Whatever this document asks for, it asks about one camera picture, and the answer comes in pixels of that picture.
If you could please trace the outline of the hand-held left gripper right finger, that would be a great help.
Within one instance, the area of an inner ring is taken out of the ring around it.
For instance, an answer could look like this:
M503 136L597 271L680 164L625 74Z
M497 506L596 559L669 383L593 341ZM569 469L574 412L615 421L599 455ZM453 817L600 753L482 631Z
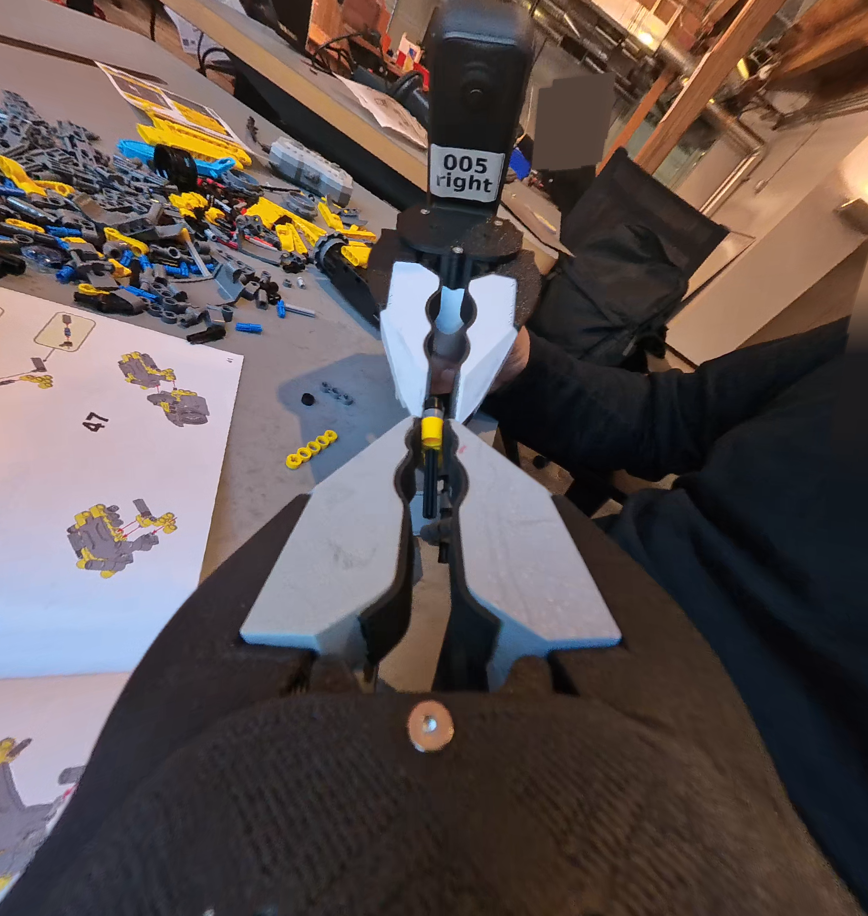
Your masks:
M499 688L523 657L618 645L574 534L589 519L466 427L444 431L441 558L451 612L443 688Z

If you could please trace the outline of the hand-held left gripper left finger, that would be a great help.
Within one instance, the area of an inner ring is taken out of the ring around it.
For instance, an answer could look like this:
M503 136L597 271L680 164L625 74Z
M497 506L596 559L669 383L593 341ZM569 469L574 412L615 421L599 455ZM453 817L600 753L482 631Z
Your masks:
M415 419L317 484L242 624L252 645L387 654L408 628Z

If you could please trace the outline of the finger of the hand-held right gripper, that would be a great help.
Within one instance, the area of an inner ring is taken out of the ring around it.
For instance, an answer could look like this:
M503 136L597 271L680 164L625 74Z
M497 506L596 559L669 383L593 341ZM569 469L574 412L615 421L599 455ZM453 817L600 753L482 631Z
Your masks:
M470 418L482 404L517 338L517 281L480 277L469 284L474 316L465 329L468 352L454 384L454 420Z
M413 418L421 418L430 397L430 377L445 381L450 371L431 369L429 301L440 305L439 277L424 267L394 267L385 306L380 312L382 343L397 398Z

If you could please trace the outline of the black axle with yellow connector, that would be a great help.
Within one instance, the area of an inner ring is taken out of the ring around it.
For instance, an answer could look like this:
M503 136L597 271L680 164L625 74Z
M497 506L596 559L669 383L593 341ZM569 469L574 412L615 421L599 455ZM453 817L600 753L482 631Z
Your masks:
M422 517L440 517L440 496L444 487L445 459L443 457L445 406L440 396L429 396L420 419L422 452Z

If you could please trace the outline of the instruction booklet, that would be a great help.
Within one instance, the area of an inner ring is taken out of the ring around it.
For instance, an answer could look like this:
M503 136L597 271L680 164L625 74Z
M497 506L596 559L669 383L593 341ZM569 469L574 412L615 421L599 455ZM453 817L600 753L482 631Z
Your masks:
M199 583L243 365L0 287L0 902Z

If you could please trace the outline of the person's right forearm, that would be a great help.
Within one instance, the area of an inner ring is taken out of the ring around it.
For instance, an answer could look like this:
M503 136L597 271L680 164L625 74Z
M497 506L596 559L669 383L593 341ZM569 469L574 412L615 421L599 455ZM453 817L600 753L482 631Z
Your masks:
M848 318L678 370L578 361L533 334L525 366L486 397L502 432L572 475L646 480L702 468L716 441L843 354Z

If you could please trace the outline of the grey desk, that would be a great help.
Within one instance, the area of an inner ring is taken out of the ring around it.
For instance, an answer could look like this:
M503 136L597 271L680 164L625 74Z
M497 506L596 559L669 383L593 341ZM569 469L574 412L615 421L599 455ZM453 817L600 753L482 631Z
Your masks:
M48 273L29 269L0 287L104 317L78 308L72 291ZM316 317L281 319L274 311L259 312L243 303L241 319L260 323L261 334L229 328L218 343L192 344L244 358L199 581L290 498L310 489L404 416L376 331L341 305L315 272L308 273L304 291L290 294ZM188 343L183 329L147 315L110 319ZM352 395L354 403L345 405L324 394L323 381ZM303 392L312 392L317 406L304 408ZM334 429L338 440L308 463L289 469L287 455L326 429Z

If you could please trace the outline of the person's right hand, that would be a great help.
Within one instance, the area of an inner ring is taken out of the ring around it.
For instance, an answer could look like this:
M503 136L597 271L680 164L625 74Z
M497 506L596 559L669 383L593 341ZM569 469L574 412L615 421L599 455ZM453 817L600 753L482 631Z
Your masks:
M506 359L504 360L500 370L490 384L486 397L480 405L479 410L485 409L486 401L489 395L496 394L497 391L506 387L509 383L518 378L522 372L524 372L530 361L530 353L530 334L527 327L522 327L518 331L517 337L515 338L513 345L508 351Z

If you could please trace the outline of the small yellow brick piece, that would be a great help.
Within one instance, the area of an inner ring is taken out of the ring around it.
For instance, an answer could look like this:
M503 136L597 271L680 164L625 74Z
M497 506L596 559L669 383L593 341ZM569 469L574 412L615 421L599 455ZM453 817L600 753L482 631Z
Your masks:
M292 470L301 467L328 449L338 438L338 433L334 429L326 429L313 440L290 452L285 459L286 466Z

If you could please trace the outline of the black chair with jacket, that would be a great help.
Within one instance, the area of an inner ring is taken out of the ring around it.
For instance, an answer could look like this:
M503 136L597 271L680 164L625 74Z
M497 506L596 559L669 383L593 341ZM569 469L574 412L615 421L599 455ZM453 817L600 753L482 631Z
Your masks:
M727 237L623 148L562 218L561 255L529 332L574 359L646 371L692 276Z

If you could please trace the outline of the background wooden table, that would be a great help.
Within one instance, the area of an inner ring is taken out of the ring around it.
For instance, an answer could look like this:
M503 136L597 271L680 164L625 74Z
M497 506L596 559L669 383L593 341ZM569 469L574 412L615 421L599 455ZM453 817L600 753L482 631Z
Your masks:
M428 126L419 146L380 124L374 116L380 107L363 106L355 93L369 92L369 86L325 73L276 30L220 2L169 5L230 55L285 133L343 166L361 187L399 211L425 198Z

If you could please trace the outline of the yellow and black brick vehicle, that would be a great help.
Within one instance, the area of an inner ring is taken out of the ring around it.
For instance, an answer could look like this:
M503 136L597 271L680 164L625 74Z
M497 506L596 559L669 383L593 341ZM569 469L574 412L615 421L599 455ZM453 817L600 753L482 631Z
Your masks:
M197 110L187 100L159 94L166 105L127 99L149 120L136 127L139 140L122 139L119 155L145 166L184 240L203 238L285 269L311 261L331 280L368 282L367 267L376 235L348 210L350 178L321 157L293 142L276 152L294 155L287 185L257 180L248 169L257 164L249 147L210 109Z

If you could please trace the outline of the wooden ceiling beam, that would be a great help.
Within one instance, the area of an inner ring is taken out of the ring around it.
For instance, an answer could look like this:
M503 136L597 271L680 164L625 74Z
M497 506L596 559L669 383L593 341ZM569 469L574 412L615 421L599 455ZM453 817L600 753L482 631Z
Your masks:
M757 165L764 141L736 116L728 114L715 101L715 96L784 2L686 2L686 5L691 24L695 25L693 41L709 37L725 18L729 18L729 24L700 57L693 58L678 44L660 44L658 53L669 70L681 79L681 88L634 160L647 174L654 174L695 121L706 119L743 154L729 178L730 182L737 182Z

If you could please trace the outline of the person's black clothing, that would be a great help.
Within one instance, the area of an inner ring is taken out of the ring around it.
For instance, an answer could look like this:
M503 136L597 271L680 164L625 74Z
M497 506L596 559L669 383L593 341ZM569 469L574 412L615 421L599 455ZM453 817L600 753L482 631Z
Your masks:
M868 912L868 347L849 344L609 533L744 697L787 794Z

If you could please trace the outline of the pile of small building bricks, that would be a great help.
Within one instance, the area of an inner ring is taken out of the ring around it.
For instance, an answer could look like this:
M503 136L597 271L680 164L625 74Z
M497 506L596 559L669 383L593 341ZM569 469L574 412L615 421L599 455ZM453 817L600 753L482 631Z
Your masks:
M235 316L239 302L262 312L315 318L290 300L304 291L304 267L285 269L208 242L176 236L186 226L165 208L155 176L103 150L96 132L45 119L26 98L0 104L0 280L29 269L72 291L98 314L147 313L189 329L192 344L221 339L228 327L263 327Z

